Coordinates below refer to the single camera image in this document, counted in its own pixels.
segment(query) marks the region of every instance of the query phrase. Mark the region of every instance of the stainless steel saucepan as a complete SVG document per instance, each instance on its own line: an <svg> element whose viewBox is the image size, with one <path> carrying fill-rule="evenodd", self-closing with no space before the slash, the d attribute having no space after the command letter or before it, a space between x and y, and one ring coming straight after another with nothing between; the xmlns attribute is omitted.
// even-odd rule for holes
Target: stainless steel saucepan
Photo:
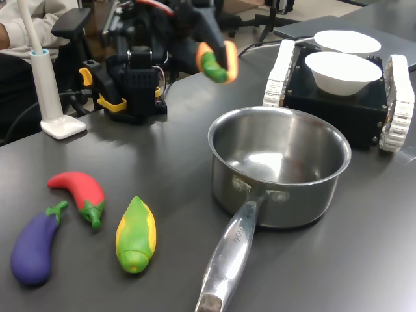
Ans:
<svg viewBox="0 0 416 312"><path fill-rule="evenodd" d="M249 107L217 119L208 132L212 190L235 213L209 261L196 312L222 312L235 290L255 225L296 228L328 208L351 159L346 138L297 110Z"/></svg>

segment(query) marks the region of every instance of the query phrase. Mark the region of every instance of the person's hand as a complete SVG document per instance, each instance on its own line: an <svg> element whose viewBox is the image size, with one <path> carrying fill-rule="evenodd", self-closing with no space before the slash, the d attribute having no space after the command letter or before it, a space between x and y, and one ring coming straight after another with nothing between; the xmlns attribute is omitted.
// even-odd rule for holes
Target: person's hand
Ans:
<svg viewBox="0 0 416 312"><path fill-rule="evenodd" d="M8 49L10 47L10 38L6 27L0 23L0 50Z"/></svg>

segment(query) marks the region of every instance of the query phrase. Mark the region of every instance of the white bowl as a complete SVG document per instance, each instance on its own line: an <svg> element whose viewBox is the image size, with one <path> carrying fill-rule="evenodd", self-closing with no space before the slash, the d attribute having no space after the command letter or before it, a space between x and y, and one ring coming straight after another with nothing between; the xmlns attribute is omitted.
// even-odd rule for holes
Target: white bowl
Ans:
<svg viewBox="0 0 416 312"><path fill-rule="evenodd" d="M351 96L382 76L382 70L364 58L338 52L316 52L305 58L318 87L337 96Z"/></svg>
<svg viewBox="0 0 416 312"><path fill-rule="evenodd" d="M382 48L374 38L356 31L320 31L313 38L323 51L354 54L364 59Z"/></svg>

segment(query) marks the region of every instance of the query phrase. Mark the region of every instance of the eggplant stem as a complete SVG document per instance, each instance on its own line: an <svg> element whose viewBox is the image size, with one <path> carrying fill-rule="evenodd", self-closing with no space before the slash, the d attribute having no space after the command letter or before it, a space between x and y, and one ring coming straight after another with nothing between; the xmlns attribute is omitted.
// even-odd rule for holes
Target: eggplant stem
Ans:
<svg viewBox="0 0 416 312"><path fill-rule="evenodd" d="M56 206L46 208L45 214L47 216L55 215L55 217L57 218L58 226L59 226L60 214L62 213L63 209L67 208L67 206L68 206L68 203L66 201L62 201Z"/></svg>

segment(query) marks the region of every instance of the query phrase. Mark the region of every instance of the red chili pepper toy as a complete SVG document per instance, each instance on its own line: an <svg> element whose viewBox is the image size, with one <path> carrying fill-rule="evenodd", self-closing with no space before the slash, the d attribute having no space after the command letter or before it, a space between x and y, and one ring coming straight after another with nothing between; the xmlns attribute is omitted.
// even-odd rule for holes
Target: red chili pepper toy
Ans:
<svg viewBox="0 0 416 312"><path fill-rule="evenodd" d="M83 172L63 172L47 182L52 189L66 189L75 198L79 212L94 229L99 228L99 218L105 206L105 195L98 182Z"/></svg>

